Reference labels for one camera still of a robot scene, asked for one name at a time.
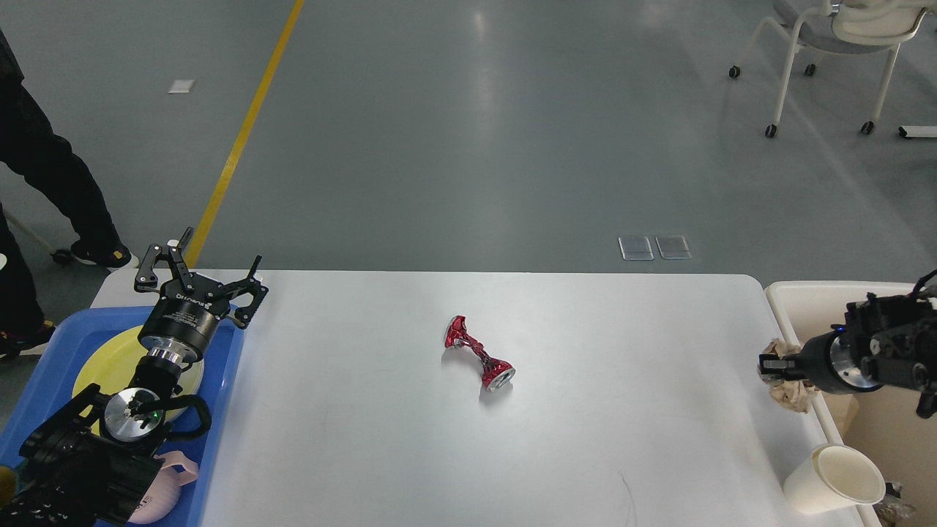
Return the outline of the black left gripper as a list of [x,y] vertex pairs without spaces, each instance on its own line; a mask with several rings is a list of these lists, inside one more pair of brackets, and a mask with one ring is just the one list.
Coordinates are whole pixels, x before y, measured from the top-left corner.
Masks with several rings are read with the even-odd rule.
[[[238,328],[247,328],[269,291],[257,275],[261,255],[255,257],[247,276],[233,283],[192,277],[183,252],[193,234],[194,227],[187,227],[173,244],[171,241],[151,244],[138,264],[135,277],[137,293],[160,291],[160,300],[138,333],[138,341],[150,351],[169,350],[183,362],[202,360],[222,318]],[[158,289],[154,266],[161,261],[167,264],[173,280]],[[249,302],[232,307],[232,302],[241,296],[249,296]]]

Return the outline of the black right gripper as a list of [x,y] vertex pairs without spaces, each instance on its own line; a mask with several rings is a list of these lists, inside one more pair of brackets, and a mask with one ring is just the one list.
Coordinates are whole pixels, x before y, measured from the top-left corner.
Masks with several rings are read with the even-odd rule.
[[837,331],[810,338],[800,353],[760,354],[758,374],[762,380],[806,380],[834,395],[870,393],[883,386],[864,377]]

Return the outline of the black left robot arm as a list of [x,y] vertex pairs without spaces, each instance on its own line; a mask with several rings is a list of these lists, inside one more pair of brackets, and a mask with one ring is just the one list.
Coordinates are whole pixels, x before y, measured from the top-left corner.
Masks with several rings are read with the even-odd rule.
[[192,234],[152,244],[138,267],[134,289],[158,300],[138,330],[144,353],[126,387],[107,394],[87,384],[21,444],[4,526],[124,526],[165,465],[160,447],[211,430],[208,403],[181,393],[179,381],[225,320],[247,328],[268,288],[256,274],[260,256],[232,283],[191,271],[183,253]]

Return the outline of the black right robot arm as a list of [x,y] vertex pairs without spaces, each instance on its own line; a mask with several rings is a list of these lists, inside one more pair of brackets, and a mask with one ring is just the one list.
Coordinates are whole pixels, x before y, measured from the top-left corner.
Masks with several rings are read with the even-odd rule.
[[921,277],[906,294],[867,293],[845,306],[844,322],[810,338],[786,356],[759,356],[763,381],[799,381],[834,395],[870,393],[882,386],[920,394],[916,414],[935,414],[936,311],[935,277]]

